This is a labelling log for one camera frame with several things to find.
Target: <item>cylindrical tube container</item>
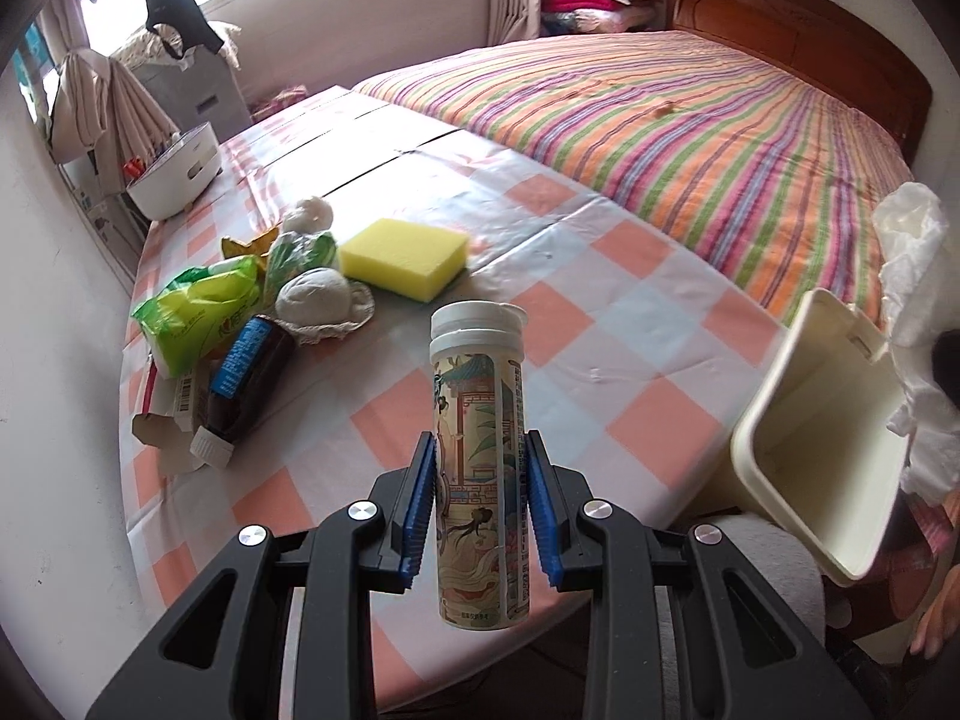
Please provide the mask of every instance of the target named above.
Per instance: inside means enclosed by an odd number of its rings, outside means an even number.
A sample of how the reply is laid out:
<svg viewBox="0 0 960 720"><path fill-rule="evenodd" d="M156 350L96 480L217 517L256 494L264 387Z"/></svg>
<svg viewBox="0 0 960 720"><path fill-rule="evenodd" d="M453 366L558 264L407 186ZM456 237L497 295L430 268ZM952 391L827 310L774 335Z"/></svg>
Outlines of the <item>cylindrical tube container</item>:
<svg viewBox="0 0 960 720"><path fill-rule="evenodd" d="M530 608L517 306L467 300L433 314L440 617L507 628Z"/></svg>

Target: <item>yellow sponge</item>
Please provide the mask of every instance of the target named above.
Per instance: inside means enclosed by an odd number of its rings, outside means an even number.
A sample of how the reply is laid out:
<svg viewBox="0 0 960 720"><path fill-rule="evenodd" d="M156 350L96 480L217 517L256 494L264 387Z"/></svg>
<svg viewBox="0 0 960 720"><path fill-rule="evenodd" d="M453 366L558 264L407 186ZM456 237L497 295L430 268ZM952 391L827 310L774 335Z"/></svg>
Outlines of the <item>yellow sponge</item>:
<svg viewBox="0 0 960 720"><path fill-rule="evenodd" d="M381 218L341 245L344 276L428 303L467 264L464 233Z"/></svg>

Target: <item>bed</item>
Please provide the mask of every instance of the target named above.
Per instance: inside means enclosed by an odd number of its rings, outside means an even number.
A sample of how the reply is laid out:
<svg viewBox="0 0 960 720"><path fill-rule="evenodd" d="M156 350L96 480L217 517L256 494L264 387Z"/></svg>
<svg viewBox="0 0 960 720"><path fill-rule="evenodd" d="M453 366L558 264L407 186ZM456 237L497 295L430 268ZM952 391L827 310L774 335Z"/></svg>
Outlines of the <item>bed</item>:
<svg viewBox="0 0 960 720"><path fill-rule="evenodd" d="M471 50L357 91L520 151L669 234L785 322L824 287L880 317L870 222L930 85L828 0L666 0L661 32Z"/></svg>

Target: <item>pink checkered pattern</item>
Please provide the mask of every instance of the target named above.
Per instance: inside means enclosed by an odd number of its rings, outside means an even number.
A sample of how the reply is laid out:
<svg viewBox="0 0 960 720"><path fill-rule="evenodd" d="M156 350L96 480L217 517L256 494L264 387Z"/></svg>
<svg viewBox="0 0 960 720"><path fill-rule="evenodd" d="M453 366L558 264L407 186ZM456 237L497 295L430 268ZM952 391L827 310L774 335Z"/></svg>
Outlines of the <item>pink checkered pattern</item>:
<svg viewBox="0 0 960 720"><path fill-rule="evenodd" d="M405 466L431 426L429 317L440 304L510 301L530 314L526 421L557 464L654 526L675 517L762 380L781 327L696 256L592 191L433 119L344 90L282 111L226 146L198 205L150 232L134 304L220 237L247 240L305 194L325 194L340 240L384 215L469 232L465 274L434 303L377 293L344 341L298 352L229 467L174 479L131 435L145 341L131 327L120 392L128 536L140 584L165 608L251 522L309 528ZM376 596L382 707L447 685L548 628L578 598L531 556L531 619L476 634L443 624L436 565L403 597Z"/></svg>

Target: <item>white cloth ball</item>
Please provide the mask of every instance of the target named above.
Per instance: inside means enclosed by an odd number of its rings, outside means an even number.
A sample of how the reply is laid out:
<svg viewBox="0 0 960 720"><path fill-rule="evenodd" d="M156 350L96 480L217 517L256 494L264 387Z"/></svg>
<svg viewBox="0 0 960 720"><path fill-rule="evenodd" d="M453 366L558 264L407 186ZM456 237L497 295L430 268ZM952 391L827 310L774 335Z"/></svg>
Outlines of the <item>white cloth ball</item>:
<svg viewBox="0 0 960 720"><path fill-rule="evenodd" d="M283 215L280 232L315 235L330 229L333 209L322 197L305 197Z"/></svg>
<svg viewBox="0 0 960 720"><path fill-rule="evenodd" d="M333 268L318 268L296 276L277 295L277 317L300 327L346 322L350 285Z"/></svg>

